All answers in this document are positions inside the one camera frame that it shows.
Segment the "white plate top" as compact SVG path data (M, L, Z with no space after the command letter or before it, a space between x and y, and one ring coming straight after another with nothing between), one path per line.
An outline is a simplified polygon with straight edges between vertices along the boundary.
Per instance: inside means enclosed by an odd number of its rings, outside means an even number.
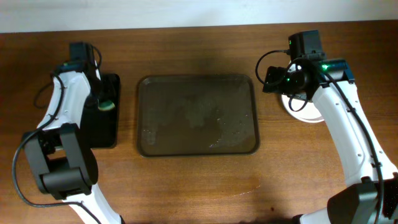
M303 60L295 59L294 62L290 61L287 70L295 65L293 71L301 70L308 73L308 70L304 69L302 64ZM293 96L281 95L280 100L286 112L299 121L304 123L321 123L324 121L323 116L308 97L306 100L300 100Z

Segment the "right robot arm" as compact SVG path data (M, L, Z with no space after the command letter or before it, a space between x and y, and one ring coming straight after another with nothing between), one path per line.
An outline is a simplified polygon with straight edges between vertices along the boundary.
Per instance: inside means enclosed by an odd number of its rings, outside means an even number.
M397 167L371 129L347 61L327 59L317 30L291 35L286 52L290 63L267 69L263 92L279 94L298 120L326 123L346 183L325 208L294 223L396 223Z

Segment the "green yellow sponge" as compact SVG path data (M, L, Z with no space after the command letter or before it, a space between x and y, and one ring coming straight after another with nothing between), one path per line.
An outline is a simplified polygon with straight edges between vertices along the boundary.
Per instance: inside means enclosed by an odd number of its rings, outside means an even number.
M111 111L115 109L116 105L111 100L106 100L98 103L100 111Z

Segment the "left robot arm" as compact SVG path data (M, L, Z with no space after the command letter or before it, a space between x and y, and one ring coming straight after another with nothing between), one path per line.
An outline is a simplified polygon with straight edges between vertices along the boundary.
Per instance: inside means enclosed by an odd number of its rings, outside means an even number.
M70 206L84 223L124 223L100 190L94 149L117 142L121 80L102 74L100 51L87 42L69 45L70 58L51 73L53 93L37 128L23 135L12 160L20 198L37 208ZM16 163L24 152L35 183L55 202L34 203L21 192Z

